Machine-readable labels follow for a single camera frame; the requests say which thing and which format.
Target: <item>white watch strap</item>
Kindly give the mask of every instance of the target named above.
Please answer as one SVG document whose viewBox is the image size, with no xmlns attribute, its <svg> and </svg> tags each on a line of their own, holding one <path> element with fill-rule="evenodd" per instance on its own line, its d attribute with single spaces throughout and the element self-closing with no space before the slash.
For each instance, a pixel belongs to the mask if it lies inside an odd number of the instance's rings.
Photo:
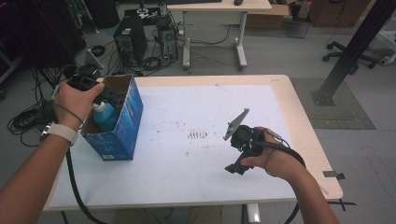
<svg viewBox="0 0 396 224">
<path fill-rule="evenodd" d="M 65 138 L 71 143 L 72 146 L 76 142 L 78 137 L 76 131 L 62 124 L 52 124 L 47 133 L 56 134 L 58 136 L 61 136 L 62 138 Z"/>
</svg>

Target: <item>blue bottle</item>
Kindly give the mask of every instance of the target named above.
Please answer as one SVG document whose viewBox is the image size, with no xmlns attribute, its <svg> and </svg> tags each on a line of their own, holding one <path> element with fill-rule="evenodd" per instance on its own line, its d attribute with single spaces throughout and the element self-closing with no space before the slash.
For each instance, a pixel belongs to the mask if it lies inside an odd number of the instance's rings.
<svg viewBox="0 0 396 224">
<path fill-rule="evenodd" d="M 93 121 L 99 126 L 102 133 L 114 130 L 119 116 L 110 103 L 93 104 Z"/>
</svg>

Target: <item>bottle cap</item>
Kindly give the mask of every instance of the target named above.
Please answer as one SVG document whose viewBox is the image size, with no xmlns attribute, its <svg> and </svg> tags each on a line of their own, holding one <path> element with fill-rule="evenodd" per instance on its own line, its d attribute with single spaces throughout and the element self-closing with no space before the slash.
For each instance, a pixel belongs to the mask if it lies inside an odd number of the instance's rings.
<svg viewBox="0 0 396 224">
<path fill-rule="evenodd" d="M 105 110 L 105 108 L 106 108 L 106 105 L 104 102 L 101 102 L 99 105 L 93 104 L 93 110 L 96 112 L 102 112 Z"/>
</svg>

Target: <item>metal pole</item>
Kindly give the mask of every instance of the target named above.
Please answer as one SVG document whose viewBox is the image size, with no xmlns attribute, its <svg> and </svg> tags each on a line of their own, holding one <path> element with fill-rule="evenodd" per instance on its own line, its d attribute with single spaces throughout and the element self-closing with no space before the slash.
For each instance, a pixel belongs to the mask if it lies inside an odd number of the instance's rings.
<svg viewBox="0 0 396 224">
<path fill-rule="evenodd" d="M 311 92 L 316 105 L 334 105 L 332 96 L 353 64 L 359 59 L 396 8 L 395 0 L 376 0 L 373 8 L 352 36 L 346 50 L 318 91 Z"/>
</svg>

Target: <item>forearm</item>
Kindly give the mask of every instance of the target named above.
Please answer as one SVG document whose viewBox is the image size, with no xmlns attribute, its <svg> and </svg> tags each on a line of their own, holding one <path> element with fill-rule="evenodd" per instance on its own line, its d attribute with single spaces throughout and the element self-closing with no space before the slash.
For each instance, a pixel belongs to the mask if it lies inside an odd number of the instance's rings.
<svg viewBox="0 0 396 224">
<path fill-rule="evenodd" d="M 37 222 L 69 146 L 51 134 L 33 152 L 0 191 L 0 223 Z"/>
<path fill-rule="evenodd" d="M 289 183 L 296 194 L 304 223 L 339 223 L 315 178 L 304 167 L 296 174 Z"/>
</svg>

